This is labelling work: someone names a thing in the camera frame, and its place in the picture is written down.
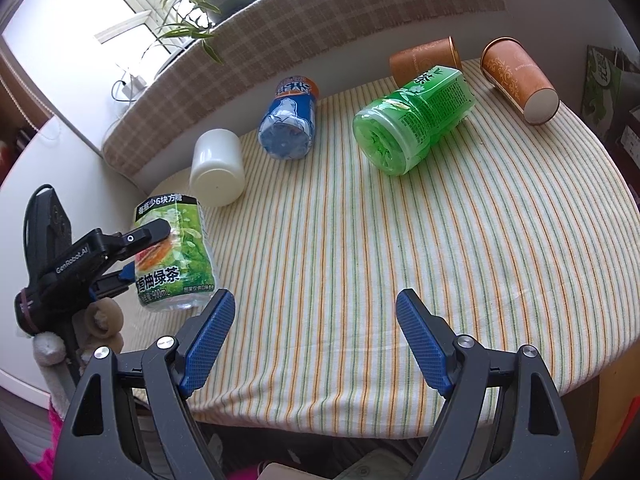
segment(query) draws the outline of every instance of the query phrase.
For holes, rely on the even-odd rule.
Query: spider plant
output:
[[[167,38],[193,38],[194,40],[208,40],[214,37],[212,32],[213,23],[209,19],[208,12],[220,13],[220,10],[210,3],[208,0],[188,0],[191,4],[191,10],[179,21],[175,23],[169,23],[169,15],[172,14],[172,9],[177,9],[184,0],[160,0],[161,7],[168,12],[164,14],[164,20],[159,29],[169,27],[171,30],[164,32],[158,36],[158,40],[164,40]],[[207,44],[206,41],[202,41],[202,47],[209,57],[216,63],[222,63],[222,60],[215,53],[213,48]]]

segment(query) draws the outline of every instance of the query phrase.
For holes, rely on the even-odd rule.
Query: green leaves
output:
[[[202,40],[202,48],[207,55],[214,62],[222,63],[220,56],[216,53],[213,47],[207,43],[207,40],[214,37],[214,34],[211,31],[213,25],[207,11],[219,14],[220,9],[213,5],[210,0],[189,0],[193,4],[193,7],[187,15],[181,16],[178,14],[177,9],[180,7],[182,1],[183,0],[160,0],[162,8],[168,9],[169,12],[164,15],[164,20],[159,28],[164,29],[165,27],[170,27],[171,30],[160,34],[158,36],[158,40],[164,40],[166,38],[193,38],[194,40]],[[198,9],[202,13],[196,12],[195,15],[192,15],[192,12]],[[169,16],[171,16],[172,20],[175,20],[177,17],[180,21],[177,23],[167,23],[167,21],[169,21]],[[206,20],[207,23],[201,25],[200,20]]]
[[[213,47],[210,46],[210,44],[208,44],[206,40],[202,40],[202,48],[213,61],[215,61],[216,63],[220,63],[220,65],[222,65],[222,60],[220,59],[220,56],[216,54],[216,51],[213,50]]]

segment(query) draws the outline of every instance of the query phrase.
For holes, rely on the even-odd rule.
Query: striped tablecloth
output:
[[[242,137],[244,195],[206,212],[237,315],[190,399],[196,418],[428,434],[441,399],[394,317],[405,287],[488,348],[537,346],[561,392],[638,337],[640,214],[609,156],[564,105],[529,126],[476,60],[464,67],[478,104],[401,178],[372,167],[351,133],[356,111],[394,89],[390,78],[321,100],[303,160],[273,160],[254,132]],[[188,170],[157,192],[188,192],[187,182]],[[131,295],[122,304],[127,350],[193,314],[150,314]]]

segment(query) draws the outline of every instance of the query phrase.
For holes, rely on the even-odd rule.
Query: cable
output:
[[[118,83],[122,83],[123,86],[125,86],[127,84],[126,81],[122,80],[122,79],[118,79],[113,86],[111,87],[111,99],[113,99],[114,101],[117,101],[119,103],[135,103],[137,101],[137,99],[118,99],[115,95],[113,95],[113,92],[116,89],[116,85]]]
[[[22,114],[22,116],[24,117],[24,119],[29,123],[29,126],[31,128],[33,128],[36,131],[39,131],[39,128],[33,124],[33,122],[31,121],[30,118],[27,117],[27,114],[25,113],[25,111],[22,109],[22,107],[18,104],[17,99],[14,97],[14,94],[11,92],[11,90],[9,90],[9,87],[7,86],[7,84],[4,82],[4,79],[2,78],[2,75],[0,75],[0,84],[2,84],[2,86],[4,87],[4,89],[6,90],[6,92],[9,94],[9,97],[11,98],[11,101],[14,102],[14,105],[16,108],[18,108],[18,111]]]
[[[29,227],[29,218],[31,216],[30,211],[33,207],[33,203],[35,202],[37,195],[44,189],[53,189],[53,186],[51,184],[42,184],[42,186],[36,189],[36,191],[33,192],[31,198],[27,202],[27,207],[24,213],[24,221],[22,222],[22,248],[24,249],[24,259],[25,261],[27,261],[27,263],[29,262],[29,259],[27,257],[27,246],[29,245],[29,241],[27,240],[27,229]]]
[[[44,111],[48,112],[50,115],[54,116],[55,113],[53,112],[53,110],[51,110],[51,108],[49,108],[43,101],[42,99],[40,99],[32,90],[31,88],[29,88],[29,86],[27,85],[27,83],[25,83],[22,78],[20,77],[20,75],[16,72],[15,68],[12,66],[12,64],[9,62],[9,60],[6,58],[4,52],[2,51],[2,48],[0,48],[0,58],[2,58],[2,61],[4,61],[4,64],[7,66],[7,68],[9,69],[9,72],[11,72],[11,74],[17,79],[18,83],[20,83],[20,86],[22,86],[22,88],[24,89],[25,92],[27,92],[27,94],[29,94],[31,96],[31,98],[36,101],[43,109]]]

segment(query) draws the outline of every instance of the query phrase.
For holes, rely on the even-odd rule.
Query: gold cup rim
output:
[[[515,38],[509,38],[508,36],[504,36],[502,38],[496,38],[493,41],[490,41],[489,44],[484,48],[484,50],[482,51],[482,56],[480,56],[480,67],[484,70],[484,56],[486,55],[487,51],[494,46],[494,44],[499,43],[500,41],[504,41],[504,40],[510,40],[510,41],[515,41],[517,44],[519,44],[520,46],[522,46],[522,44],[516,40]]]
[[[451,55],[453,56],[453,63],[456,65],[456,68],[462,72],[462,62],[460,61],[456,44],[453,43],[453,38],[451,36],[449,36],[449,46],[451,48]]]

